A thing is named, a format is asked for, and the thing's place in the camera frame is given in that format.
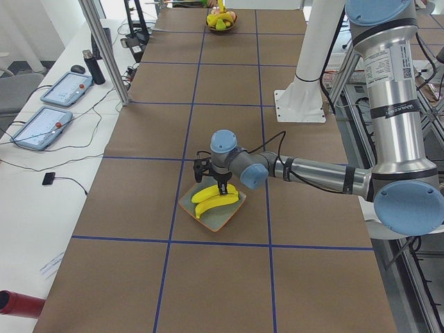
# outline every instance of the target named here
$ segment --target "table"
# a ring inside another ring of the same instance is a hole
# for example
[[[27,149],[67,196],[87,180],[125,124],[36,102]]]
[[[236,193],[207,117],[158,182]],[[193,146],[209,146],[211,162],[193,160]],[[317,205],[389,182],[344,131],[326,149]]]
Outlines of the table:
[[[333,116],[275,120],[302,12],[239,10],[228,34],[205,14],[161,13],[34,332],[395,332],[357,198],[233,180],[247,201],[217,233],[178,207],[219,128],[247,148],[285,129],[283,155],[346,162]]]
[[[103,26],[111,28],[113,39],[120,25],[118,20],[103,20]],[[40,85],[53,84],[74,64],[86,68],[82,50],[90,48],[90,31],[87,24],[84,24]],[[118,42],[114,44],[114,57],[121,73],[127,66],[134,64],[129,50],[123,49]],[[93,86],[79,102],[69,108],[75,117],[91,108],[112,89],[103,61],[99,60],[99,64],[107,81],[103,85]],[[44,91],[32,95],[16,120],[28,120],[43,105],[39,98]],[[112,92],[97,106],[96,110],[102,120],[91,144],[86,148],[66,148],[50,153],[25,151],[6,144],[0,145],[0,158],[25,167],[43,169],[67,160],[102,154],[119,116],[118,102],[117,94]],[[99,116],[92,111],[88,112],[75,120],[50,149],[86,145],[98,120]],[[13,125],[8,132],[13,134],[18,129],[19,126]],[[7,141],[8,137],[4,135],[0,142]],[[51,170],[55,171],[57,177],[71,177],[89,189],[100,161],[100,157],[90,158]],[[50,187],[43,187],[44,174],[45,171],[25,171],[0,163],[0,289],[41,298],[47,297],[55,275],[45,279],[39,269],[65,250],[86,199],[83,190],[70,180],[55,180]],[[0,316],[0,332],[32,332],[35,322],[33,319]]]

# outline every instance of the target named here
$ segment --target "blue joint cap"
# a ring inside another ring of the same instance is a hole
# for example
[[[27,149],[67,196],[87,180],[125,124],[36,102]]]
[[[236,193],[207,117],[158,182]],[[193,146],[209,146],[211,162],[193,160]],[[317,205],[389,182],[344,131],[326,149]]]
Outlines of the blue joint cap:
[[[411,0],[346,0],[345,12],[357,26],[377,26],[397,17]]]
[[[225,154],[237,146],[236,135],[231,130],[218,130],[211,138],[211,150],[214,153]]]
[[[260,163],[251,164],[241,174],[241,183],[249,189],[261,187],[268,177],[268,171]]]
[[[378,191],[375,212],[388,229],[420,236],[443,224],[444,196],[425,182],[400,180]]]

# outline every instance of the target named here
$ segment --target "black bottle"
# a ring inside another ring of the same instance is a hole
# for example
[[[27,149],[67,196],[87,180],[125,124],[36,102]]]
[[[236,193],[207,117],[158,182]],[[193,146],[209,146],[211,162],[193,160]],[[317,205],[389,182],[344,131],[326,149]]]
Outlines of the black bottle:
[[[83,57],[94,83],[97,85],[104,84],[105,78],[103,77],[103,73],[99,67],[99,64],[97,63],[97,59],[92,55],[92,52],[90,50],[83,50]]]

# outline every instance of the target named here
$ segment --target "computer mouse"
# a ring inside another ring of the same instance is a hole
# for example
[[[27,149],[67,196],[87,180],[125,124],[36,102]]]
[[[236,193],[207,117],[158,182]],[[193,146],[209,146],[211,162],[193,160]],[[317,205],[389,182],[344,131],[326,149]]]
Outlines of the computer mouse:
[[[79,74],[84,74],[86,72],[85,68],[80,65],[74,65],[73,67],[71,67],[71,71]]]

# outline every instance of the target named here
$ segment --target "white desk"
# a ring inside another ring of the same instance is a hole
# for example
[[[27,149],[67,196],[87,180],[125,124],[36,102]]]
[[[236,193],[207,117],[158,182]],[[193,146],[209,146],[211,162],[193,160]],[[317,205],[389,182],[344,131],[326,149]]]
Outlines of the white desk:
[[[121,21],[117,20],[103,21],[103,26],[111,28],[113,41],[120,25]],[[129,50],[120,46],[119,38],[114,43],[114,57],[121,73],[124,73],[126,67],[135,61]],[[52,85],[74,64],[86,68],[82,50],[91,49],[90,40],[89,27],[85,23],[40,85]],[[69,108],[75,117],[92,107],[112,89],[105,64],[102,60],[99,60],[99,64],[106,82],[94,85],[79,102]],[[34,93],[16,120],[29,119],[43,105],[39,98],[44,92],[42,89]],[[111,92],[96,107],[103,119],[87,148],[66,148],[50,153],[26,151],[5,144],[0,145],[0,158],[24,167],[43,169],[67,160],[101,154],[119,116],[115,109],[118,102],[117,93]],[[73,121],[49,149],[86,145],[98,120],[99,117],[93,111],[88,112]],[[13,125],[8,132],[13,134],[18,129],[19,126]],[[8,140],[4,135],[0,142]],[[96,157],[69,163],[52,171],[55,171],[56,177],[74,178],[89,190],[100,162],[101,158]],[[70,180],[55,180],[51,186],[43,187],[45,173],[25,171],[0,163],[0,290],[46,298],[55,274],[45,280],[39,269],[65,250],[82,210],[86,199],[83,190]],[[35,323],[34,319],[0,316],[0,333],[32,332]]]

